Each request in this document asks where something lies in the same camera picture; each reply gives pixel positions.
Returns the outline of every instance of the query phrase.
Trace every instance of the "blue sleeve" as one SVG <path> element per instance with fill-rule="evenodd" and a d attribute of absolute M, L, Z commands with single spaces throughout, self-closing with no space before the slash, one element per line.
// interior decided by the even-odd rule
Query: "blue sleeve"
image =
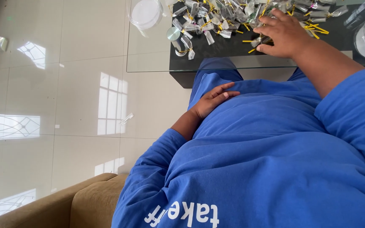
<path fill-rule="evenodd" d="M 150 215 L 146 212 L 168 203 L 161 190 L 165 175 L 174 154 L 186 142 L 180 133 L 168 129 L 140 156 L 119 195 L 112 219 L 113 228 L 148 225 L 144 218 Z"/>
<path fill-rule="evenodd" d="M 331 135 L 351 144 L 365 157 L 365 70 L 337 85 L 316 107 L 315 116 Z"/>

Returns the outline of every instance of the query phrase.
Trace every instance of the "sofa armrest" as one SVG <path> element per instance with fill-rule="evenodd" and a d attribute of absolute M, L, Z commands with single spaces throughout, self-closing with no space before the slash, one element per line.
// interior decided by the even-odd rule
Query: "sofa armrest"
<path fill-rule="evenodd" d="M 119 194 L 127 176 L 121 174 L 79 191 L 71 205 L 70 228 L 110 228 Z"/>
<path fill-rule="evenodd" d="M 104 173 L 38 199 L 0 216 L 0 228 L 69 228 L 71 204 L 76 193 L 116 174 Z"/>

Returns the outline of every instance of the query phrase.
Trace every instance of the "white tile floor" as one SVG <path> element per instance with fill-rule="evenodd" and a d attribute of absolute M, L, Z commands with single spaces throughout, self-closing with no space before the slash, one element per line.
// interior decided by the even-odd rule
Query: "white tile floor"
<path fill-rule="evenodd" d="M 191 90 L 168 72 L 126 72 L 124 6 L 0 0 L 10 41 L 0 54 L 0 215 L 103 172 L 128 173 L 186 110 Z"/>

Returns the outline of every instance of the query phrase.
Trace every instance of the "hand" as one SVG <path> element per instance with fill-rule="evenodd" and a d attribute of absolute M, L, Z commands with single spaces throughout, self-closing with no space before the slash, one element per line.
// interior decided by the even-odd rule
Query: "hand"
<path fill-rule="evenodd" d="M 222 104 L 229 98 L 240 94 L 238 91 L 225 91 L 234 86 L 234 82 L 219 85 L 207 92 L 200 100 L 189 110 L 195 113 L 199 118 L 207 117 L 218 105 Z"/>
<path fill-rule="evenodd" d="M 257 50 L 259 52 L 280 58 L 293 58 L 297 52 L 314 42 L 314 38 L 307 34 L 296 18 L 276 9 L 272 10 L 272 14 L 276 19 L 261 17 L 260 21 L 265 26 L 253 30 L 255 33 L 271 37 L 274 41 L 274 46 L 258 45 Z"/>

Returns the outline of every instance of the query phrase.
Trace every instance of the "glass table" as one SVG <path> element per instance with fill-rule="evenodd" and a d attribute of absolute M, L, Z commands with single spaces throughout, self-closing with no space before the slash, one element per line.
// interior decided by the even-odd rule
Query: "glass table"
<path fill-rule="evenodd" d="M 365 0 L 338 0 L 332 10 L 342 5 L 348 5 L 349 11 L 340 17 L 328 18 L 326 22 L 319 23 L 321 28 L 329 31 L 329 34 L 319 37 L 365 66 L 365 58 L 354 47 L 356 30 L 365 22 Z M 181 6 L 182 3 L 178 2 L 174 8 L 178 10 Z M 204 58 L 229 57 L 236 69 L 296 66 L 290 59 L 276 58 L 256 51 L 248 54 L 253 48 L 242 40 L 254 39 L 258 34 L 247 31 L 243 25 L 238 29 L 243 31 L 243 34 L 236 33 L 230 39 L 211 32 L 215 40 L 212 45 L 208 45 L 203 34 L 194 35 L 191 41 L 195 58 L 188 60 L 188 55 L 179 57 L 166 36 L 167 30 L 172 26 L 172 9 L 163 8 L 164 14 L 168 16 L 163 17 L 158 25 L 147 31 L 148 37 L 142 36 L 140 31 L 129 23 L 127 72 L 169 71 L 184 88 L 190 88 L 195 72 Z"/>

